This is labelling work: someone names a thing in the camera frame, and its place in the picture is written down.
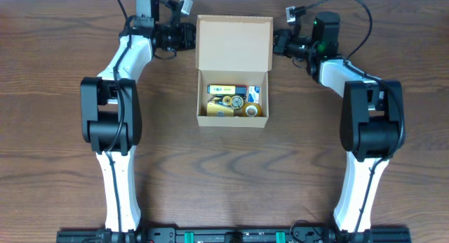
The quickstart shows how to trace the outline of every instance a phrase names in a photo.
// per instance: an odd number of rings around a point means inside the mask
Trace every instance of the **green connector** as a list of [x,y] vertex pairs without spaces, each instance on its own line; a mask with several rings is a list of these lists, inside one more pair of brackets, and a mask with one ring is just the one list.
[[276,232],[276,243],[286,243],[285,232]]
[[194,243],[194,233],[186,232],[184,234],[184,243]]

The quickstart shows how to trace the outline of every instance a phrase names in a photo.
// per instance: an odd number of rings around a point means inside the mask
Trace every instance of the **box lid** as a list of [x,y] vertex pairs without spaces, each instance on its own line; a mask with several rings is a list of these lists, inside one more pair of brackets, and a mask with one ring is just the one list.
[[196,68],[267,72],[272,69],[273,18],[199,15]]

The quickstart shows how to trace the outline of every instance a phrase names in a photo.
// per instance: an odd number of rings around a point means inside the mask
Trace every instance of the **wooden table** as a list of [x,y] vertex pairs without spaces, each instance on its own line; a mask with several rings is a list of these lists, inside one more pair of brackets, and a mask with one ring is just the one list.
[[[195,0],[198,14],[273,16],[316,0]],[[449,0],[365,0],[373,35],[355,65],[404,87],[407,141],[376,194],[373,224],[405,224],[414,242],[449,241]],[[124,0],[134,14],[134,0]],[[340,50],[367,31],[357,3],[340,13]],[[168,13],[161,7],[161,20]],[[0,241],[54,242],[60,228],[106,216],[99,164],[81,136],[79,83],[110,62],[123,16],[115,0],[0,1]],[[194,51],[154,60],[139,80],[143,137],[135,158],[142,213],[180,227],[289,226],[326,221],[346,157],[342,100],[274,56],[265,129],[199,128]]]

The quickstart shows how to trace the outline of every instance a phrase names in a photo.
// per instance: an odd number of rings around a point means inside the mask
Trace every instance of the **yellow object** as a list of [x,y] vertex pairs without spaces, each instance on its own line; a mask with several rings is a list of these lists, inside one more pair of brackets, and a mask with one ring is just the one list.
[[231,104],[232,104],[232,97],[230,97],[230,96],[223,96],[222,102],[225,105],[231,106]]
[[213,95],[234,95],[236,93],[236,87],[226,85],[209,85],[208,93]]
[[209,102],[216,102],[218,100],[222,100],[222,99],[214,96],[209,100]]
[[234,109],[217,103],[209,102],[207,108],[208,117],[233,117]]
[[247,103],[243,106],[244,117],[260,117],[262,108],[257,103]]

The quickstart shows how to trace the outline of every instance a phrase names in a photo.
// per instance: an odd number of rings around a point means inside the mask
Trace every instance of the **cardboard box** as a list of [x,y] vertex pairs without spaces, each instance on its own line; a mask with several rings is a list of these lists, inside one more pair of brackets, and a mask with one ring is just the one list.
[[[268,71],[272,69],[272,54],[273,18],[199,15],[196,22],[198,125],[265,127],[269,117]],[[207,102],[212,97],[207,93],[207,86],[211,84],[259,86],[262,116],[207,117]]]

